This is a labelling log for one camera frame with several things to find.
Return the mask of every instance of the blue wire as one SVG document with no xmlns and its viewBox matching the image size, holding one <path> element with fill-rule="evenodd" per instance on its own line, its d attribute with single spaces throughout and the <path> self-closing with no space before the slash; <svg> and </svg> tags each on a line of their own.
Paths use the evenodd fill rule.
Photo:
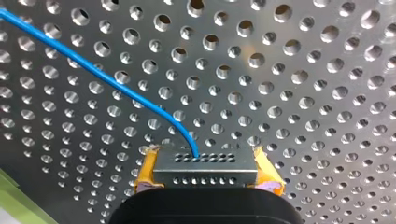
<svg viewBox="0 0 396 224">
<path fill-rule="evenodd" d="M 88 72 L 92 73 L 96 77 L 102 79 L 108 85 L 114 87 L 118 91 L 124 93 L 125 95 L 129 96 L 130 98 L 136 100 L 143 106 L 147 107 L 151 111 L 157 113 L 159 116 L 167 119 L 170 123 L 172 123 L 183 135 L 186 141 L 189 143 L 191 147 L 191 153 L 193 157 L 199 157 L 198 146 L 196 145 L 195 141 L 191 138 L 187 129 L 178 121 L 176 121 L 170 114 L 168 114 L 163 109 L 156 106 L 154 103 L 149 101 L 148 99 L 144 98 L 143 96 L 139 95 L 137 92 L 130 90 L 128 87 L 121 85 L 118 83 L 113 77 L 109 76 L 105 72 L 96 68 L 92 63 L 88 60 L 81 57 L 79 54 L 74 52 L 73 50 L 69 49 L 67 46 L 61 44 L 60 42 L 47 37 L 43 32 L 37 30 L 34 26 L 26 23 L 25 21 L 19 19 L 17 16 L 12 14 L 11 12 L 0 8 L 0 18 L 8 21 L 9 23 L 17 26 L 24 32 L 28 33 L 29 35 L 34 36 L 39 41 L 51 46 L 53 49 L 58 50 L 67 58 L 70 58 L 74 62 L 78 63 L 81 67 L 85 68 Z"/>
</svg>

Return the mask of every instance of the black object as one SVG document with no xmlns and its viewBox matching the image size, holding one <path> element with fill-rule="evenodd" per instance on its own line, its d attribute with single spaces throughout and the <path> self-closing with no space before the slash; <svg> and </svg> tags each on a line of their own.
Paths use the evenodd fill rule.
<svg viewBox="0 0 396 224">
<path fill-rule="evenodd" d="M 109 224 L 302 224 L 284 199 L 260 189 L 150 189 L 113 213 Z"/>
</svg>

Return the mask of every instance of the metal connector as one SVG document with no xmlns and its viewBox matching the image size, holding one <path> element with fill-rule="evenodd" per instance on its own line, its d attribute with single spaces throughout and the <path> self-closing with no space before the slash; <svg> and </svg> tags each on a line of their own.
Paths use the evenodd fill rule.
<svg viewBox="0 0 396 224">
<path fill-rule="evenodd" d="M 254 184 L 257 166 L 253 151 L 202 153 L 194 158 L 186 150 L 161 146 L 153 170 L 154 179 L 166 187 L 236 188 Z"/>
</svg>

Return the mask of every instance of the metal surface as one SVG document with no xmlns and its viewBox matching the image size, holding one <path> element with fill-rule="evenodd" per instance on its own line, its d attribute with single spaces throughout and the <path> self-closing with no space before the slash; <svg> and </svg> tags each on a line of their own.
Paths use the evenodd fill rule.
<svg viewBox="0 0 396 224">
<path fill-rule="evenodd" d="M 165 187 L 240 188 L 256 182 L 253 151 L 202 153 L 193 158 L 183 148 L 162 145 L 153 170 L 154 180 Z"/>
<path fill-rule="evenodd" d="M 395 1 L 3 2 L 173 113 L 202 153 L 265 145 L 306 223 L 394 222 Z M 185 142 L 1 29 L 2 168 L 59 222 L 105 222 L 143 148 Z"/>
</svg>

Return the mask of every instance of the green surface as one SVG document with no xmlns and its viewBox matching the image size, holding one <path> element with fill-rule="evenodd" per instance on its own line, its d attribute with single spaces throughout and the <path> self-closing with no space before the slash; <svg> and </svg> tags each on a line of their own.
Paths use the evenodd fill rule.
<svg viewBox="0 0 396 224">
<path fill-rule="evenodd" d="M 0 207 L 22 224 L 56 224 L 57 222 L 45 213 L 18 189 L 18 184 L 0 169 Z"/>
</svg>

